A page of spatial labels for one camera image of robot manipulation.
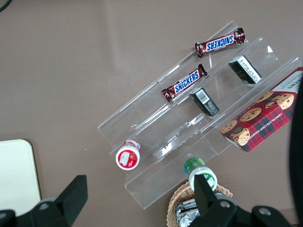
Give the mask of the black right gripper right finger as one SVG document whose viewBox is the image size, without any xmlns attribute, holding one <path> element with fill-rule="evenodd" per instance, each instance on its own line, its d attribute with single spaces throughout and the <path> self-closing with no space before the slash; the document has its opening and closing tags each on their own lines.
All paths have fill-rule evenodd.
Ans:
<svg viewBox="0 0 303 227">
<path fill-rule="evenodd" d="M 191 227 L 290 227 L 283 214 L 269 206 L 243 210 L 227 199 L 218 199 L 203 175 L 195 175 L 195 201 L 200 216 Z"/>
</svg>

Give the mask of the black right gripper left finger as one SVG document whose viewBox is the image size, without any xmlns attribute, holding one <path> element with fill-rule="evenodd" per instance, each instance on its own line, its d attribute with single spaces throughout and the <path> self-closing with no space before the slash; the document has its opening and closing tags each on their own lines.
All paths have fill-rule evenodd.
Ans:
<svg viewBox="0 0 303 227">
<path fill-rule="evenodd" d="M 27 213 L 0 211 L 2 227 L 71 227 L 88 200 L 87 176 L 78 175 L 54 201 L 43 201 Z"/>
</svg>

